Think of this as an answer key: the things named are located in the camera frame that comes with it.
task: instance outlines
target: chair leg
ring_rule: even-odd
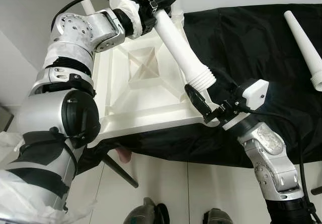
[[[110,156],[108,156],[106,154],[102,160],[108,167],[110,167],[112,170],[114,170],[118,175],[120,175],[124,180],[126,180],[134,188],[137,188],[139,186],[139,184],[128,173],[126,173],[122,169],[122,167],[119,166]]]

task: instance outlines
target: screw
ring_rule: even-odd
[[[77,103],[77,100],[76,99],[68,99],[67,103]]]

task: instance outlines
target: silver metal housing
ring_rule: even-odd
[[[251,159],[256,178],[266,200],[292,200],[303,197],[298,173],[286,154],[283,139],[265,123],[258,123],[238,141]]]
[[[20,134],[32,131],[49,131],[57,127],[66,134],[61,118],[61,107],[66,95],[72,90],[49,92],[29,96],[22,104],[17,117]]]
[[[29,95],[34,95],[37,89],[44,85],[59,82],[68,82],[70,79],[70,74],[75,74],[74,77],[78,77],[77,79],[83,79],[91,84],[92,87],[94,87],[92,78],[79,70],[67,67],[50,67],[42,69],[40,72],[38,72],[36,82],[32,86]]]
[[[113,48],[124,40],[125,30],[109,8],[89,16],[61,14],[51,33],[43,68],[58,57],[68,57],[86,65],[93,73],[94,52]]]

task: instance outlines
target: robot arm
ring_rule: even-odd
[[[0,220],[43,223],[37,216],[43,214],[41,210],[30,211],[37,210],[39,202],[44,208],[64,209],[77,163],[100,131],[93,100],[94,54],[121,44],[125,37],[138,37],[137,32],[150,32],[156,23],[155,11],[168,10],[174,1],[126,0],[128,9],[136,9],[136,21],[128,17],[133,11],[124,6],[88,16],[63,13],[56,18],[45,63],[18,115],[25,144],[18,159],[0,171],[0,186],[10,198],[0,208]]]
[[[235,87],[231,97],[214,111],[193,87],[186,85],[185,90],[206,123],[217,118],[222,128],[244,147],[253,163],[272,224],[312,224],[312,206],[306,203],[297,170],[286,154],[283,139],[249,113],[263,105],[268,84],[264,80],[250,80]]]

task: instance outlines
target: floor tile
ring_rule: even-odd
[[[261,190],[253,169],[188,164],[190,223],[202,223],[211,208],[226,211],[237,224],[269,224]],[[305,164],[308,190],[322,185],[322,162]],[[322,216],[322,195],[312,196]]]
[[[114,151],[111,157],[119,163]],[[129,164],[120,165],[138,181],[139,187],[134,189],[105,165],[92,224],[122,224],[131,210],[143,204],[144,197],[156,204],[164,203],[171,223],[189,222],[186,163],[133,154]]]
[[[103,166],[104,164],[101,163],[97,167],[75,177],[67,199],[67,207],[71,212],[82,212],[95,201]],[[74,224],[89,224],[91,214],[74,222]]]

